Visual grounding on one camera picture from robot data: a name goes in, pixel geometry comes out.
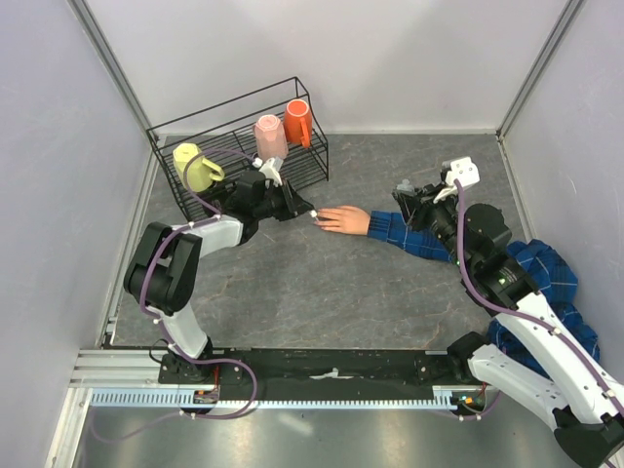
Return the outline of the nail polish bottle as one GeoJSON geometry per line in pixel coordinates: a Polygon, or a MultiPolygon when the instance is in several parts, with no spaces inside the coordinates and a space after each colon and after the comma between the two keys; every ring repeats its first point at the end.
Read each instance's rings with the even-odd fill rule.
{"type": "Polygon", "coordinates": [[[396,185],[395,190],[398,192],[413,193],[414,186],[410,183],[408,179],[404,178],[400,183],[396,185]]]}

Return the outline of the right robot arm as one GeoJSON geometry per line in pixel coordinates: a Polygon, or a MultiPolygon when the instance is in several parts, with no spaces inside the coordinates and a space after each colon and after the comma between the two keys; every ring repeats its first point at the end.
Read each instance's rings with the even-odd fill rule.
{"type": "Polygon", "coordinates": [[[516,337],[539,374],[493,344],[473,342],[447,358],[448,376],[493,385],[554,433],[580,467],[603,467],[623,448],[623,386],[579,344],[521,264],[507,252],[502,211],[467,205],[459,187],[400,184],[392,192],[404,222],[430,230],[459,267],[468,295],[516,337]]]}

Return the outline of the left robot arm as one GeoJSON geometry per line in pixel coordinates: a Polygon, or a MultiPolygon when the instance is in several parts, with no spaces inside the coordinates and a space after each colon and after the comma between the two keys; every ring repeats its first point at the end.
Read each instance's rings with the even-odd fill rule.
{"type": "Polygon", "coordinates": [[[123,287],[161,328],[168,347],[182,358],[180,372],[191,382],[206,382],[215,368],[212,343],[190,303],[200,260],[244,245],[264,219],[287,221],[314,211],[287,180],[278,183],[250,171],[234,182],[219,214],[179,226],[147,225],[123,287]]]}

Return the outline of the blue plaid sleeve forearm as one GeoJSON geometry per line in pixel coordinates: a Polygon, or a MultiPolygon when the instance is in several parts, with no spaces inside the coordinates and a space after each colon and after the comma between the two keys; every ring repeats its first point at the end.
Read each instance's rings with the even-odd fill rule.
{"type": "Polygon", "coordinates": [[[446,248],[430,231],[412,230],[400,213],[373,211],[367,236],[421,258],[451,261],[446,248]]]}

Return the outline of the mannequin hand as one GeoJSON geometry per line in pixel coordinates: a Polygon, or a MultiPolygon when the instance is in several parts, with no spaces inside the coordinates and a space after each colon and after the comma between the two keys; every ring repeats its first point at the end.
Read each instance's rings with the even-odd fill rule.
{"type": "Polygon", "coordinates": [[[366,236],[370,223],[371,215],[353,206],[322,208],[315,220],[324,231],[355,236],[366,236]]]}

